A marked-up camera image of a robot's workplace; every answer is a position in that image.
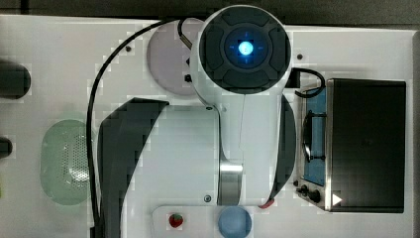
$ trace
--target white table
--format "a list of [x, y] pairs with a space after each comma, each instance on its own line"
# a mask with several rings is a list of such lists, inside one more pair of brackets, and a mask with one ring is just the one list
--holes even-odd
[[[89, 199], [79, 205], [61, 206], [41, 187], [42, 139], [59, 120], [85, 119], [88, 93], [102, 62], [119, 43], [152, 22], [0, 16], [0, 58], [23, 64], [33, 81], [24, 98], [0, 100], [0, 133], [9, 137], [15, 148], [9, 158], [0, 161], [1, 238], [88, 237], [92, 225]], [[287, 30], [293, 34], [293, 57], [303, 54], [296, 66], [316, 69], [326, 78], [406, 80], [405, 211], [326, 213], [298, 198], [289, 183], [270, 209], [251, 208], [254, 228], [250, 237], [412, 237], [414, 32], [315, 27]], [[153, 81], [146, 63], [151, 35], [131, 43], [133, 50], [122, 53], [105, 74], [95, 104], [96, 130], [103, 118], [134, 96], [168, 100], [172, 105], [200, 104], [195, 96], [173, 95]], [[216, 226], [214, 230], [210, 236], [220, 237]]]

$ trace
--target black cable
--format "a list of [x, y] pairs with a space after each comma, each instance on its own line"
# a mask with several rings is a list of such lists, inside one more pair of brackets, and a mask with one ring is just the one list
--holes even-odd
[[99, 69], [98, 74], [96, 75], [95, 81], [93, 82], [92, 90], [90, 91], [89, 97], [89, 104], [87, 108], [87, 119], [86, 119], [86, 146], [87, 146], [87, 162], [89, 166], [89, 180], [90, 180], [90, 198], [92, 202], [92, 211], [93, 211], [93, 220], [95, 226], [100, 225], [100, 216], [98, 210], [98, 203], [97, 203], [97, 194], [96, 194], [96, 176], [95, 176], [95, 168], [93, 163], [93, 147], [92, 147], [92, 114], [93, 114], [93, 104], [95, 102], [96, 90], [98, 89], [99, 82], [101, 80], [102, 75], [104, 74], [106, 68], [114, 59], [114, 57], [122, 50], [128, 43], [134, 40], [139, 35], [153, 29], [159, 27], [163, 24], [175, 21], [176, 19], [166, 19], [160, 22], [151, 24], [150, 26], [139, 30], [137, 33], [133, 34], [133, 36], [129, 37], [126, 41], [124, 41], [114, 52], [109, 56], [105, 62], [102, 64], [101, 68]]
[[299, 71], [299, 72], [306, 72], [306, 73], [314, 74], [315, 76], [319, 77], [319, 79], [321, 80], [321, 86], [318, 87], [318, 90], [316, 90], [315, 92], [310, 93], [310, 94], [303, 94], [301, 92], [295, 91], [294, 93], [297, 96], [300, 96], [300, 97], [303, 97], [303, 98], [312, 98], [312, 97], [315, 97], [316, 95], [318, 95], [319, 93], [321, 93], [322, 90], [325, 88], [325, 78], [324, 78], [324, 76], [322, 76], [321, 73], [319, 73], [315, 70], [312, 70], [312, 69], [302, 68], [302, 67], [294, 67], [292, 69], [292, 71], [294, 71], [294, 70]]
[[182, 33], [182, 24], [185, 22], [185, 20], [186, 20], [186, 18], [182, 18], [181, 20], [179, 20], [178, 26], [176, 27], [176, 29], [178, 31], [178, 35], [179, 35], [179, 38], [181, 39], [181, 41], [191, 50], [191, 48], [192, 48], [191, 41], [189, 41], [189, 39], [187, 37], [185, 37], [185, 35], [183, 35], [183, 33]]

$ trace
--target black knob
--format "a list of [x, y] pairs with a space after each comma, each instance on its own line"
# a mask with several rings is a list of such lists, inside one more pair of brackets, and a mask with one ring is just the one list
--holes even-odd
[[13, 151], [13, 144], [9, 139], [0, 137], [0, 159], [10, 156]]
[[0, 60], [0, 97], [18, 99], [31, 87], [28, 70], [17, 63]]
[[306, 185], [303, 185], [301, 188], [297, 188], [296, 191], [302, 194], [303, 196], [307, 196], [309, 189]]
[[309, 191], [308, 196], [315, 203], [318, 203], [321, 200], [321, 194], [319, 193], [319, 190], [317, 189], [313, 191]]

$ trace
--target black handle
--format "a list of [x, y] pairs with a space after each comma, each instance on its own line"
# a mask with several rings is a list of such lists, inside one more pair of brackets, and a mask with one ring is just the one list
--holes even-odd
[[327, 117], [325, 113], [313, 113], [311, 110], [305, 117], [303, 121], [303, 142], [302, 142], [302, 150], [303, 154], [305, 155], [305, 159], [308, 163], [311, 162], [313, 159], [322, 159], [325, 160], [325, 156], [321, 157], [314, 157], [311, 155], [312, 150], [312, 118], [314, 117]]

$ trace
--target black device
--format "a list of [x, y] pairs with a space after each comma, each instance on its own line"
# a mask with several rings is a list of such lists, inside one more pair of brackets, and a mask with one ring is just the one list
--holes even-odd
[[334, 212], [403, 212], [405, 82], [333, 78], [302, 105], [299, 196]]

